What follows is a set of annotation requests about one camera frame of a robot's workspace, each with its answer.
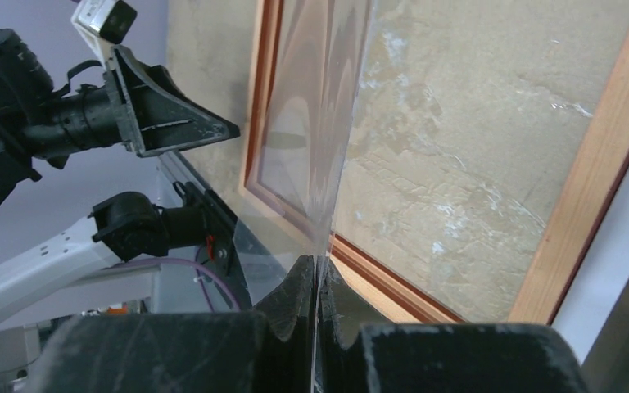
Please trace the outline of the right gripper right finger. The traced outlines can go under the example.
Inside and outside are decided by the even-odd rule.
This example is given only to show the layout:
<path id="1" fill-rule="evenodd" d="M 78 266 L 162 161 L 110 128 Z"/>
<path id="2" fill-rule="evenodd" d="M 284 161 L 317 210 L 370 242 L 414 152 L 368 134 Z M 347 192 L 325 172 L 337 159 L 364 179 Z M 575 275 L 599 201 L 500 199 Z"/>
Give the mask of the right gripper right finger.
<path id="1" fill-rule="evenodd" d="M 317 259 L 321 386 L 326 392 L 587 392 L 575 354 L 531 323 L 363 323 L 346 340 L 342 277 Z"/>

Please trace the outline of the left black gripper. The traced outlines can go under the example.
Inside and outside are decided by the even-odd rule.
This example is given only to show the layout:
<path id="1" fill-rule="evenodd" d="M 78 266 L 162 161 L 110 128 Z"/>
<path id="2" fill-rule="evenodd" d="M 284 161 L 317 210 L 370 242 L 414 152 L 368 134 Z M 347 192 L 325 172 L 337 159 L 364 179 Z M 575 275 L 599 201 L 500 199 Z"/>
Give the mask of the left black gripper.
<path id="1" fill-rule="evenodd" d="M 139 61 L 123 45 L 111 48 L 105 88 L 40 106 L 44 122 L 23 128 L 30 155 L 54 160 L 121 142 L 139 157 L 186 151 L 240 136 L 240 128 L 188 99 L 162 65 Z"/>

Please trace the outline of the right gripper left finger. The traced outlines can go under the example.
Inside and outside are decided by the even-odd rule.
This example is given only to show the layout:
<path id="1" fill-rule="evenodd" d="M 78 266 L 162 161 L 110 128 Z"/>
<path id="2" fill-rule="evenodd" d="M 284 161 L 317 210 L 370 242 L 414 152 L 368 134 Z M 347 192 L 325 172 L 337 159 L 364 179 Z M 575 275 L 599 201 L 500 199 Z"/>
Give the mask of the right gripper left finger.
<path id="1" fill-rule="evenodd" d="M 29 392 L 310 392 L 314 261 L 302 255 L 251 309 L 76 317 L 29 373 Z"/>

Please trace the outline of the clear acrylic sheet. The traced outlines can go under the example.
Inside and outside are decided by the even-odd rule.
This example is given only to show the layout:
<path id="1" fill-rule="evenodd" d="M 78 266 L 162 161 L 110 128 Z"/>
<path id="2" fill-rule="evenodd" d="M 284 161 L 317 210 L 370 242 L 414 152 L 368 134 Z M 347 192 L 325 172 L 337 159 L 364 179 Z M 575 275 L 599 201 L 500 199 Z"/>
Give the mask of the clear acrylic sheet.
<path id="1" fill-rule="evenodd" d="M 321 261 L 353 125 L 371 1 L 257 4 L 234 245 L 253 303 Z"/>

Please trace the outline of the orange wooden picture frame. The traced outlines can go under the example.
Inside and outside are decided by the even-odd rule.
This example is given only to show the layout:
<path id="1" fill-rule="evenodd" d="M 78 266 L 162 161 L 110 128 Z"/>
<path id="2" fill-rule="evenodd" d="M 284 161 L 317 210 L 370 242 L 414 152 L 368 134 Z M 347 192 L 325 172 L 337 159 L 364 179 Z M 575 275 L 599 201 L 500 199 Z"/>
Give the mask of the orange wooden picture frame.
<path id="1" fill-rule="evenodd" d="M 327 259 L 395 321 L 550 323 L 629 165 L 629 1 L 371 1 Z"/>

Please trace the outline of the photo print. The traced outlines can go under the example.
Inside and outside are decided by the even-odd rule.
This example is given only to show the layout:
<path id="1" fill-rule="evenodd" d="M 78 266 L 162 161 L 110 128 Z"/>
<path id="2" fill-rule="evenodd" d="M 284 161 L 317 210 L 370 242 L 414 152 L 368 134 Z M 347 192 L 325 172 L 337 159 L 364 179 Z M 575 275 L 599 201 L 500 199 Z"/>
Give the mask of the photo print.
<path id="1" fill-rule="evenodd" d="M 629 392 L 629 168 L 552 326 L 591 392 Z"/>

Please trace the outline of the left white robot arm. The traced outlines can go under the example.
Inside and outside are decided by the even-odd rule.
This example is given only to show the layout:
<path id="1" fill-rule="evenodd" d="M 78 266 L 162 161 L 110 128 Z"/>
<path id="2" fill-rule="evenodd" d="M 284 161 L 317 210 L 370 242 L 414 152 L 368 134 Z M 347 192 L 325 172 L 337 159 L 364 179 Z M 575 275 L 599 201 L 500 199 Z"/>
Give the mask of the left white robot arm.
<path id="1" fill-rule="evenodd" d="M 139 61 L 123 45 L 103 62 L 104 83 L 55 88 L 12 29 L 0 29 L 0 205 L 17 184 L 39 181 L 34 160 L 55 168 L 78 152 L 123 145 L 139 157 L 236 138 L 239 127 L 192 102 L 167 69 Z M 203 203 L 155 205 L 122 192 L 39 246 L 0 264 L 0 324 L 91 273 L 140 255 L 164 257 L 209 235 Z"/>

